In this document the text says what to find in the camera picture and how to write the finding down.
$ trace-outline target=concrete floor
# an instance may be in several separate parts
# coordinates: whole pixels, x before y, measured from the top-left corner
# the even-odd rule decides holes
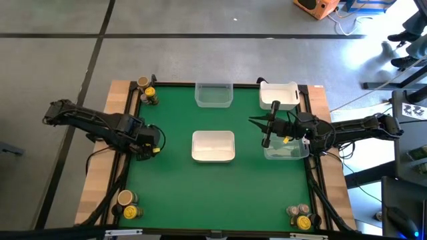
[[[0,36],[98,33],[108,3],[0,0]],[[356,33],[368,35],[365,39],[104,39],[84,106],[102,110],[113,79],[136,80],[155,73],[160,81],[254,83],[262,76],[274,83],[325,85],[333,109],[366,93],[362,82],[387,81],[398,74],[389,61],[405,56],[404,48],[395,51],[395,43],[383,40],[400,32],[400,24],[415,11],[413,2],[399,0],[387,14],[359,27]],[[356,16],[342,21],[346,31]],[[316,21],[284,0],[121,0],[107,33],[335,35],[336,30],[331,20]],[[42,125],[41,118],[50,101],[76,100],[95,40],[0,38],[0,141],[26,150],[22,157],[0,154],[0,230],[31,228],[65,132],[65,127]],[[346,108],[390,97],[389,91],[375,92]],[[77,131],[47,227],[73,225],[84,162],[92,149]]]

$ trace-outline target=green table surface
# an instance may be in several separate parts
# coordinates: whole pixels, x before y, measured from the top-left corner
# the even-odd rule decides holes
[[[267,160],[263,133],[248,121],[260,109],[258,89],[234,89],[229,108],[201,108],[193,87],[157,87],[159,105],[142,105],[139,116],[166,134],[155,158],[131,158],[126,189],[139,196],[139,219],[119,220],[120,227],[297,231],[286,207],[310,205],[304,161]],[[280,111],[278,117],[286,118]],[[236,157],[230,163],[198,163],[191,138],[198,130],[229,130]]]

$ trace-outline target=orange object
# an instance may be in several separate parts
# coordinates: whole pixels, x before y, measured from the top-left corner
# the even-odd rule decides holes
[[[296,5],[319,20],[333,12],[339,2],[340,0],[294,0]]]

